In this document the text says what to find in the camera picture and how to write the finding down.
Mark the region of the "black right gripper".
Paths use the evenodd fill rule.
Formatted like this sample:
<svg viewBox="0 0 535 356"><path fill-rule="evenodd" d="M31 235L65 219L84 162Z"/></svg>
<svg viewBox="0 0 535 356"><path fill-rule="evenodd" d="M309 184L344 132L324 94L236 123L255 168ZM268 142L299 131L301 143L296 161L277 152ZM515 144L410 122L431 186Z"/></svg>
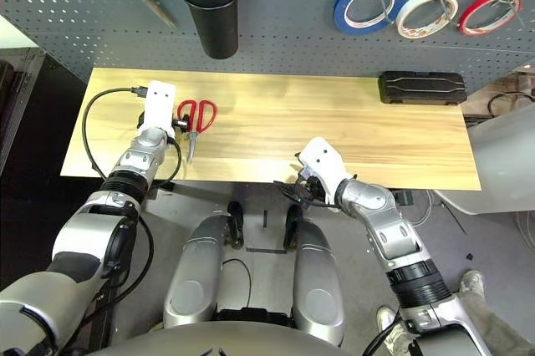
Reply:
<svg viewBox="0 0 535 356"><path fill-rule="evenodd" d="M289 200L297 201L304 208L311 206L325 208L328 206L325 202L325 190L317 176L304 176L299 173L297 183L274 181L273 184Z"/></svg>

